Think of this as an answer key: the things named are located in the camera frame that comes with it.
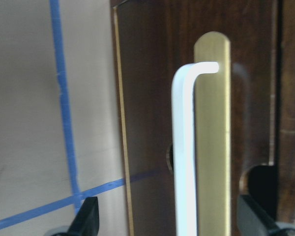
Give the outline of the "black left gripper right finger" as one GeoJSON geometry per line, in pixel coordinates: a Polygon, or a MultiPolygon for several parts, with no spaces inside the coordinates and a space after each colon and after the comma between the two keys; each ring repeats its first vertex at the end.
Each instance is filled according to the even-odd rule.
{"type": "Polygon", "coordinates": [[[280,231],[275,221],[250,195],[238,196],[236,218],[242,236],[275,236],[280,231]]]}

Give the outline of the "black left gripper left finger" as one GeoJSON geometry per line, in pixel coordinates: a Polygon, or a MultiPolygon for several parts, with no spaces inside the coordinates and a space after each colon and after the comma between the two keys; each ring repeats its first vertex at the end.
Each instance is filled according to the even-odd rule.
{"type": "Polygon", "coordinates": [[[72,224],[67,236],[97,236],[99,232],[99,207],[97,197],[87,197],[72,224]]]}

